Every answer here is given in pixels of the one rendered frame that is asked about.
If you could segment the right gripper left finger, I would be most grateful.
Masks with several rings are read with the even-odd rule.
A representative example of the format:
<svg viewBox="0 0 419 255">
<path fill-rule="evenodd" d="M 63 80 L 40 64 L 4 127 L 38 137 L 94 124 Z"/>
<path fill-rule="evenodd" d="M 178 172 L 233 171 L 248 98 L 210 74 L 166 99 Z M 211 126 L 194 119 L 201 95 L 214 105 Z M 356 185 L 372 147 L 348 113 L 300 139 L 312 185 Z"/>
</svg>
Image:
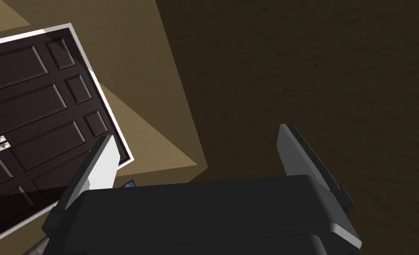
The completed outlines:
<svg viewBox="0 0 419 255">
<path fill-rule="evenodd" d="M 113 135 L 100 136 L 59 199 L 56 209 L 66 210 L 87 190 L 111 189 L 120 153 Z"/>
</svg>

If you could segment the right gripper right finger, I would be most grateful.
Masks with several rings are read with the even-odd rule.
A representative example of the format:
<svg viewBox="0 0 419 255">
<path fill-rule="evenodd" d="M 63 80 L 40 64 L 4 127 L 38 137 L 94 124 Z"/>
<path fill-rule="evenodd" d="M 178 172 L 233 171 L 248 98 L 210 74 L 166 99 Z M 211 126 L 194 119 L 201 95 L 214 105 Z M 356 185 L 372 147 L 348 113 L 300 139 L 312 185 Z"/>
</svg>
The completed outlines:
<svg viewBox="0 0 419 255">
<path fill-rule="evenodd" d="M 342 209 L 352 209 L 353 201 L 292 124 L 279 127 L 277 150 L 287 175 L 309 175 L 328 189 Z"/>
</svg>

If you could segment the dark brown panelled door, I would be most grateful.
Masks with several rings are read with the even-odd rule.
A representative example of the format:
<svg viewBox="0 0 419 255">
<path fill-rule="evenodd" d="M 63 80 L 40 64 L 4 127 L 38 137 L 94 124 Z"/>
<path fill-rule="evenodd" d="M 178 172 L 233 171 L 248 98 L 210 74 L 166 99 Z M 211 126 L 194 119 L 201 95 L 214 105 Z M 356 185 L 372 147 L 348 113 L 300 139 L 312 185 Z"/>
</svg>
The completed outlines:
<svg viewBox="0 0 419 255">
<path fill-rule="evenodd" d="M 70 25 L 0 42 L 0 235 L 62 195 L 99 136 L 132 156 Z"/>
</svg>

